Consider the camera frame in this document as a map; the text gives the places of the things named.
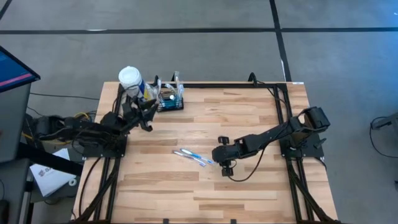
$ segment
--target computer screen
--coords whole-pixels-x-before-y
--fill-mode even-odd
[[[0,47],[0,92],[40,79],[39,75]]]

